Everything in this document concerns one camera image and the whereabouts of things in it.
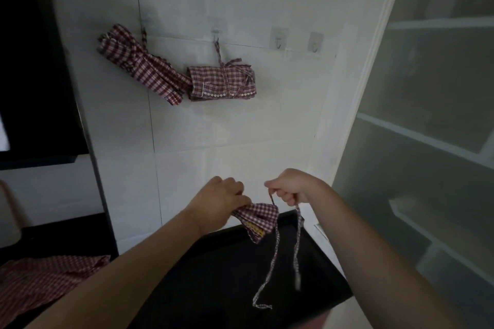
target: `shelf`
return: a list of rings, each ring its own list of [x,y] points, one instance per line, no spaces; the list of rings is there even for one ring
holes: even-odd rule
[[[494,27],[494,16],[390,22],[386,26],[386,30],[462,29],[469,27]]]
[[[418,142],[428,144],[429,146],[448,152],[460,158],[469,160],[472,163],[479,164],[490,169],[494,169],[494,160],[489,159],[487,154],[476,154],[474,152],[465,150],[464,148],[454,146],[452,144],[443,142],[439,139],[431,138],[422,133],[414,132],[413,130],[410,129],[405,129],[404,127],[392,124],[391,122],[388,121],[377,119],[373,116],[369,116],[361,112],[357,113],[357,118],[370,122],[374,125],[383,127],[384,129],[391,130],[392,132],[401,134],[408,138],[414,139]]]
[[[494,255],[484,239],[413,197],[391,199],[389,204],[396,217],[494,286]]]

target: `right hand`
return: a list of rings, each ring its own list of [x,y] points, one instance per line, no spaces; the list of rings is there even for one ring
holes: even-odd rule
[[[317,182],[322,181],[306,172],[290,168],[284,170],[278,178],[266,181],[264,186],[269,189],[271,195],[276,193],[289,206],[296,206],[309,202],[308,191]]]

